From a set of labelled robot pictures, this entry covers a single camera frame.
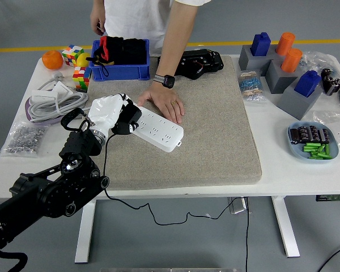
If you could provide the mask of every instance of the person's hand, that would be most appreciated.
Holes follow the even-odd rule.
[[[146,100],[152,101],[166,119],[178,124],[182,122],[182,116],[185,114],[184,105],[173,89],[153,82],[138,98],[137,106],[143,106]]]
[[[91,28],[97,34],[102,36],[105,32],[104,22],[106,21],[104,1],[93,0],[93,8],[90,15]]]

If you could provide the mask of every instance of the blue plastic bin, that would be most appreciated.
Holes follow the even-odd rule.
[[[108,76],[105,76],[102,71],[102,66],[95,65],[90,61],[90,68],[92,70],[92,79],[94,81],[105,81],[105,80],[127,80],[127,79],[139,79],[149,80],[150,79],[150,52],[149,52],[149,40],[146,42],[146,64],[143,65],[105,65],[108,70]],[[94,51],[100,46],[100,41],[96,40],[93,42],[92,57]]]

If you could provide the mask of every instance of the white robotic hand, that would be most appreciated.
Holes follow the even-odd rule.
[[[101,145],[106,143],[110,129],[116,134],[132,133],[140,116],[140,109],[124,93],[95,99],[88,113],[94,123],[90,130]]]

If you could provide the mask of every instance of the gray block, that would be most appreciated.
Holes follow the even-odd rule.
[[[293,73],[283,71],[281,69],[282,63],[283,61],[273,60],[268,67],[265,77],[271,94],[282,94],[296,78],[303,74],[300,67],[297,67]]]
[[[276,53],[277,44],[270,45],[266,56],[252,55],[250,48],[251,45],[242,46],[242,51],[238,61],[241,71],[260,69],[261,77],[264,77],[272,60],[284,60],[284,56],[280,56]]]
[[[277,103],[277,107],[298,120],[301,120],[321,95],[322,88],[318,85],[309,97],[303,96],[295,91],[298,79],[285,89],[281,99]]]

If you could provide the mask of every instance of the gray floor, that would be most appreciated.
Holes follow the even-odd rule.
[[[0,1],[0,48],[91,45],[91,2]],[[267,32],[278,40],[284,31],[298,40],[340,39],[340,0],[213,0],[199,10],[191,41],[250,41]],[[303,51],[334,55],[340,44],[302,44]],[[240,46],[209,47],[239,54]],[[0,148],[42,51],[0,53]],[[129,200],[141,205],[147,200]],[[286,204],[300,258],[283,252],[271,199],[250,198],[249,271],[317,271],[340,248],[340,202],[315,202],[314,196],[287,197]],[[226,198],[152,199],[161,223],[182,221],[185,214],[218,215]],[[25,271],[99,271],[102,267],[228,267],[245,271],[247,217],[229,212],[219,220],[190,218],[180,226],[157,226],[146,209],[134,211],[118,202],[97,204],[90,262],[74,264],[80,213],[72,218],[44,218],[5,249],[29,256]],[[13,262],[1,261],[0,271]],[[322,270],[340,271],[340,254]]]

